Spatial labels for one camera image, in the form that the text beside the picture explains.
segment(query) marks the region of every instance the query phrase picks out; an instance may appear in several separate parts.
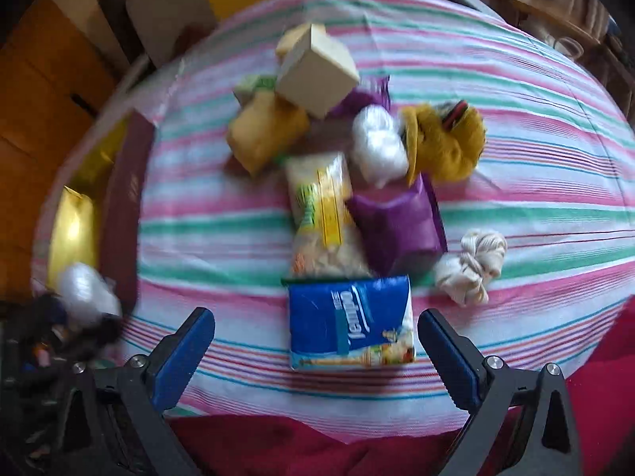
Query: cardboard box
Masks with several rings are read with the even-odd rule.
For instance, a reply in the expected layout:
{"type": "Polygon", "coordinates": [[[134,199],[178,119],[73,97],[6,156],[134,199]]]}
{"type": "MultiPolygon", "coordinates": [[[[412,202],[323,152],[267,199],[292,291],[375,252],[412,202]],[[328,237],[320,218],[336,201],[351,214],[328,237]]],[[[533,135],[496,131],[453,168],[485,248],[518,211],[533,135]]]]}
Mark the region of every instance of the cardboard box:
{"type": "Polygon", "coordinates": [[[360,75],[347,47],[312,26],[285,57],[275,91],[322,119],[359,83],[360,75]]]}

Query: metal screw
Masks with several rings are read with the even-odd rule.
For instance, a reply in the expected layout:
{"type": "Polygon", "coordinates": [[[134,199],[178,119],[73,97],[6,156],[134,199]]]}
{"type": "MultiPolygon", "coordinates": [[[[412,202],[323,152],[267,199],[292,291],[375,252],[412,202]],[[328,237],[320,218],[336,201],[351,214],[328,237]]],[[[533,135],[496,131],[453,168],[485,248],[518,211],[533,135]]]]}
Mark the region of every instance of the metal screw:
{"type": "Polygon", "coordinates": [[[487,358],[487,364],[493,369],[499,369],[503,366],[503,360],[498,356],[490,356],[487,358]]]}
{"type": "Polygon", "coordinates": [[[73,365],[72,370],[74,374],[81,374],[82,372],[84,372],[84,370],[86,370],[86,364],[82,362],[77,362],[73,365]]]}
{"type": "Polygon", "coordinates": [[[128,360],[128,365],[134,367],[136,369],[140,369],[141,367],[145,367],[148,362],[148,356],[145,354],[135,354],[131,359],[128,360]]]}
{"type": "Polygon", "coordinates": [[[551,374],[552,376],[559,376],[561,370],[560,370],[560,367],[558,367],[555,363],[548,363],[547,372],[551,374]]]}

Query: blue tissue package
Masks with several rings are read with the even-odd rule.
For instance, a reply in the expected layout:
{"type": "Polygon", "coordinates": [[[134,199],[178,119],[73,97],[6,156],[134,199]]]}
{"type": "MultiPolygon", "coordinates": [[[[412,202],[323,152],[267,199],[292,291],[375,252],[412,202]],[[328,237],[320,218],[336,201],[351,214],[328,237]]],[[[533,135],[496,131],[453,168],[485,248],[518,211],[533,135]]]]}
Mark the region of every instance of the blue tissue package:
{"type": "Polygon", "coordinates": [[[291,367],[334,369],[415,360],[407,276],[289,285],[291,367]]]}

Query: mustard yellow cloth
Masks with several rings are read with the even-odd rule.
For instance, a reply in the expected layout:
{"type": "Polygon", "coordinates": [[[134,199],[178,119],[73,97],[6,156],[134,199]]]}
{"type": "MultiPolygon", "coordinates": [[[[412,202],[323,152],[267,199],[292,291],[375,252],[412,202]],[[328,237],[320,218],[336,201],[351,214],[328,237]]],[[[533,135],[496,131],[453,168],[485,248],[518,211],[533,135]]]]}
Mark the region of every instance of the mustard yellow cloth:
{"type": "Polygon", "coordinates": [[[433,182],[453,182],[469,177],[485,147],[485,125],[472,106],[446,131],[441,116],[428,104],[405,107],[401,114],[406,125],[408,184],[419,173],[433,182]]]}

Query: yellow label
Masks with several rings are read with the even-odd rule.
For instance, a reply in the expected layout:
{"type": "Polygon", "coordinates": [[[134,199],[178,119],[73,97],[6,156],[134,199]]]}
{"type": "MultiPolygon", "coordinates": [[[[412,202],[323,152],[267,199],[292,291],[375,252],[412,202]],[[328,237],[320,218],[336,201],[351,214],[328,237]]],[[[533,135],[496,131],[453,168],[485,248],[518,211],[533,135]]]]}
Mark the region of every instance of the yellow label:
{"type": "Polygon", "coordinates": [[[317,176],[324,245],[326,247],[342,245],[342,230],[340,229],[340,219],[338,216],[338,199],[333,178],[329,177],[326,170],[318,170],[317,176]]]}

